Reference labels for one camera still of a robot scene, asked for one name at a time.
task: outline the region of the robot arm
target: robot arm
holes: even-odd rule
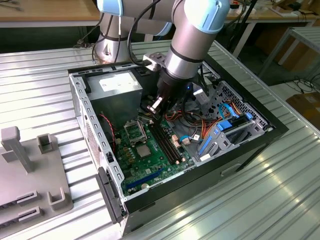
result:
[[[112,15],[137,17],[152,2],[98,0],[98,8]],[[222,29],[229,9],[229,0],[160,0],[143,15],[142,20],[168,21],[176,26],[167,55],[146,57],[151,62],[149,69],[160,70],[157,100],[149,107],[153,114],[161,117],[185,93]]]

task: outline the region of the aluminum table surface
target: aluminum table surface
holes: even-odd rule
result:
[[[170,41],[136,43],[138,58]],[[215,42],[209,54],[289,128],[243,171],[124,239],[319,239],[319,131]],[[67,69],[91,66],[91,49],[0,55],[0,128],[21,140],[43,133],[59,143],[74,208],[7,239],[120,239],[95,180],[72,103]]]

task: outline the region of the black cable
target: black cable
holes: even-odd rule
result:
[[[119,40],[118,40],[118,48],[116,50],[116,55],[115,55],[115,59],[114,62],[117,62],[118,56],[119,56],[119,51],[120,51],[120,43],[121,43],[121,35],[119,35]]]
[[[129,58],[131,60],[131,62],[133,62],[134,64],[138,65],[138,66],[148,66],[151,63],[149,61],[147,62],[138,62],[136,60],[136,56],[134,55],[133,51],[132,51],[132,47],[131,47],[131,38],[132,38],[132,34],[134,32],[134,30],[137,28],[138,26],[138,22],[139,20],[146,14],[146,12],[148,12],[151,8],[153,8],[154,6],[157,5],[157,3],[159,3],[161,0],[156,0],[153,1],[149,6],[147,6],[140,14],[139,16],[134,20],[133,25],[131,26],[131,29],[129,31],[129,35],[128,35],[128,40],[127,40],[127,50],[129,53]]]
[[[84,37],[82,37],[81,39],[79,39],[77,42],[76,42],[76,45],[74,47],[81,47],[83,42],[84,42],[84,39],[93,32],[93,30],[95,30],[99,25],[100,23],[102,22],[102,19],[104,18],[105,16],[105,13],[102,13],[101,14],[101,17],[100,17],[100,20],[98,21],[98,23],[86,34],[84,35]]]
[[[251,14],[252,10],[254,9],[254,6],[256,5],[258,0],[252,0],[250,7],[248,9],[248,11],[246,12],[246,14],[244,15],[239,30],[235,33],[234,38],[230,41],[229,45],[227,46],[227,50],[230,52],[233,48],[233,46],[235,45],[236,42],[238,42],[243,34],[243,32],[245,31],[246,28],[246,21],[249,17],[249,15]]]
[[[289,88],[291,88],[301,94],[311,93],[312,91],[319,92],[320,91],[319,87],[317,87],[312,81],[313,81],[312,79],[310,81],[308,81],[308,80],[300,78],[299,76],[294,76],[293,80],[283,81],[283,83],[286,84]],[[299,89],[296,89],[295,87],[290,86],[288,83],[293,83]],[[304,89],[299,84],[304,85],[309,89]]]
[[[101,43],[103,40],[105,40],[105,39],[107,38],[113,18],[114,18],[114,16],[111,15],[110,20],[109,20],[109,23],[108,23],[108,27],[106,28],[106,32],[105,32],[105,35],[103,36],[103,38],[101,38],[100,40],[98,40],[98,41],[93,45],[93,47],[92,47],[92,52],[91,52],[92,61],[95,61],[94,52],[95,52],[96,45],[97,45],[98,43]]]

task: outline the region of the floor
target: floor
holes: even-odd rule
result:
[[[259,72],[266,58],[267,58],[267,55],[265,55],[256,46],[244,46],[243,50],[241,51],[238,57],[238,59],[255,74]],[[320,57],[318,57],[313,64],[318,63],[319,60],[320,60]],[[308,69],[304,71],[291,72],[286,70],[284,67],[280,66],[279,64],[277,64],[275,61],[273,61],[270,64],[269,69],[267,70],[267,73],[265,73],[264,76],[262,77],[262,80],[268,86],[272,86],[272,85],[279,84],[283,81],[293,80],[295,76],[298,76],[299,78],[303,78],[308,74],[308,71],[311,67],[312,66],[308,67]]]

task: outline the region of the cable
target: cable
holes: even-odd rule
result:
[[[119,40],[118,40],[118,48],[116,50],[116,55],[115,55],[115,59],[114,62],[117,62],[118,56],[119,56],[119,51],[120,51],[120,43],[121,43],[121,35],[119,35]]]
[[[110,126],[110,129],[111,129],[111,133],[112,133],[112,140],[113,140],[113,153],[115,154],[116,153],[116,137],[115,137],[115,133],[114,133],[114,129],[112,128],[112,124],[111,122],[109,121],[109,119],[103,115],[103,114],[100,114],[101,117],[103,117],[109,124]]]
[[[98,43],[101,43],[103,40],[105,40],[105,39],[107,38],[113,18],[114,18],[114,16],[111,15],[110,20],[109,20],[109,23],[108,23],[108,27],[106,28],[106,32],[105,32],[105,35],[103,36],[103,38],[101,38],[100,40],[98,40],[98,41],[93,45],[93,47],[92,47],[92,52],[91,52],[92,61],[95,61],[94,52],[95,52],[96,45],[97,45]]]
[[[139,20],[146,14],[146,12],[148,12],[152,7],[156,6],[157,3],[159,3],[161,0],[156,0],[156,1],[153,1],[149,6],[147,6],[140,14],[139,16],[134,20],[133,22],[133,25],[129,31],[129,35],[128,35],[128,40],[127,40],[127,50],[128,50],[128,53],[129,53],[129,58],[131,60],[132,63],[138,65],[138,66],[142,66],[142,67],[145,67],[145,66],[148,66],[150,65],[151,63],[149,61],[147,62],[138,62],[136,59],[136,56],[134,55],[133,51],[132,51],[132,47],[131,47],[131,38],[132,38],[132,34],[134,32],[134,30],[136,29],[137,25],[138,25],[138,22]]]
[[[85,38],[86,38],[89,34],[91,34],[91,33],[93,32],[93,30],[95,30],[95,29],[100,25],[100,23],[102,22],[102,19],[104,18],[104,16],[105,16],[105,13],[102,13],[102,14],[101,14],[101,17],[100,17],[100,20],[98,21],[98,23],[97,23],[86,35],[84,35],[83,38],[79,39],[79,40],[76,42],[76,45],[74,46],[74,48],[82,47]]]
[[[318,75],[320,75],[320,73],[313,76],[313,78],[311,78],[310,81],[305,80],[299,76],[294,76],[293,80],[283,81],[282,83],[286,84],[289,88],[291,88],[301,94],[311,93],[313,91],[320,92],[320,88],[313,83],[315,81],[315,77]],[[294,86],[289,85],[289,83],[293,83],[298,89],[296,89]]]
[[[119,17],[119,39],[118,39],[118,48],[116,50],[116,55],[114,62],[117,62],[118,56],[119,56],[119,51],[120,51],[120,43],[121,43],[121,17]]]
[[[246,14],[244,15],[242,22],[240,24],[239,30],[235,33],[234,38],[230,41],[227,50],[230,52],[233,48],[233,46],[235,45],[236,42],[238,42],[243,34],[243,32],[245,31],[246,28],[246,21],[249,17],[249,15],[251,14],[251,11],[254,9],[254,6],[256,5],[258,0],[252,0],[250,7],[248,9],[248,11],[246,12]]]

